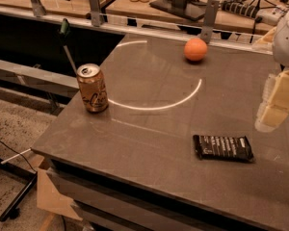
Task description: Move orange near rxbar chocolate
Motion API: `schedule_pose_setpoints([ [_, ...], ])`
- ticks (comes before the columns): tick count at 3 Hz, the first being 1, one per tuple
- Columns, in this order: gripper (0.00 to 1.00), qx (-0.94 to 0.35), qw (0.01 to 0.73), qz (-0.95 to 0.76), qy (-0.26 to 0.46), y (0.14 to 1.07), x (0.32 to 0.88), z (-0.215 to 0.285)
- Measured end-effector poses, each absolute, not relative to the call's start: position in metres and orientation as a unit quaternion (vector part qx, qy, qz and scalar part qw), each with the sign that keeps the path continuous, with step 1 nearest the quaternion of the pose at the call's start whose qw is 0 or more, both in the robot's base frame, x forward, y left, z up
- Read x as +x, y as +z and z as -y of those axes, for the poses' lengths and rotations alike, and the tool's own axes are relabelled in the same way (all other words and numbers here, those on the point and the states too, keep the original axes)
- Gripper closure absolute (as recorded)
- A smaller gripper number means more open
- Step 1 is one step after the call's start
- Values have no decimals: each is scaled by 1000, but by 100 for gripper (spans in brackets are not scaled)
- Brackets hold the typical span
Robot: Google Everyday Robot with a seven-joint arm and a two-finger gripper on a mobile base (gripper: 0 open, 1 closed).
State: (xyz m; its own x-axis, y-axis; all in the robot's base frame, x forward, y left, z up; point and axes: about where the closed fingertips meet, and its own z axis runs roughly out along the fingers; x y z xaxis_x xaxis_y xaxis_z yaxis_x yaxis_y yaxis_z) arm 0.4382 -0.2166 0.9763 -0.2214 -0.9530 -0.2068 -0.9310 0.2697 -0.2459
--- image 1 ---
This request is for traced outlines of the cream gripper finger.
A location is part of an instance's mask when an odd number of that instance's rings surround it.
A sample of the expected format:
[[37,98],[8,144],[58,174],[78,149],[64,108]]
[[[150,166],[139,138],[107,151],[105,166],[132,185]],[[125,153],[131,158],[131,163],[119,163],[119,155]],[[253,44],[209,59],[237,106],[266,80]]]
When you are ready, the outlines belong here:
[[258,39],[251,48],[255,51],[272,51],[275,33],[276,27],[272,28],[263,37]]
[[289,68],[278,75],[270,74],[265,82],[258,108],[255,129],[273,132],[289,116]]

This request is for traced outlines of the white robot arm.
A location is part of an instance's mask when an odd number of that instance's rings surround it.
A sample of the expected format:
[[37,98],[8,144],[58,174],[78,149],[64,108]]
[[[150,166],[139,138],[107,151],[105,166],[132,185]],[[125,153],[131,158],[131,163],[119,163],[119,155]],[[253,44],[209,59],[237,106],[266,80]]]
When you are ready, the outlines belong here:
[[259,132],[274,131],[289,116],[289,11],[277,23],[272,47],[274,60],[284,69],[265,82],[254,123]]

